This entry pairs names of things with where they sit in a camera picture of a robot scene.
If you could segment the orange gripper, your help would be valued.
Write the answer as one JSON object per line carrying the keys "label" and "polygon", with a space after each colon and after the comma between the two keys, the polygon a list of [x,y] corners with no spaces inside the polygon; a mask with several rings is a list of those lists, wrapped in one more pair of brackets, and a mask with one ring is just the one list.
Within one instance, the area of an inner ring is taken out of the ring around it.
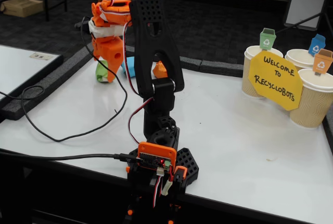
{"label": "orange gripper", "polygon": [[107,61],[107,79],[112,83],[117,73],[117,65],[123,62],[123,40],[118,36],[100,37],[97,38],[93,34],[93,56],[97,61],[101,57]]}

